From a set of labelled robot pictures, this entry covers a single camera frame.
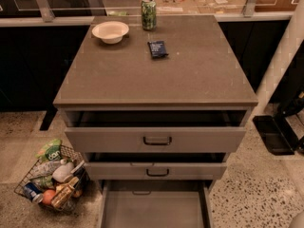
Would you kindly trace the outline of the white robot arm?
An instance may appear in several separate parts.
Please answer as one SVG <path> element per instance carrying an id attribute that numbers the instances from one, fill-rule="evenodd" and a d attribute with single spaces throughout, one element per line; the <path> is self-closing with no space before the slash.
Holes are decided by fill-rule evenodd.
<path id="1" fill-rule="evenodd" d="M 289 228 L 304 228 L 304 212 L 299 213 L 293 218 Z"/>

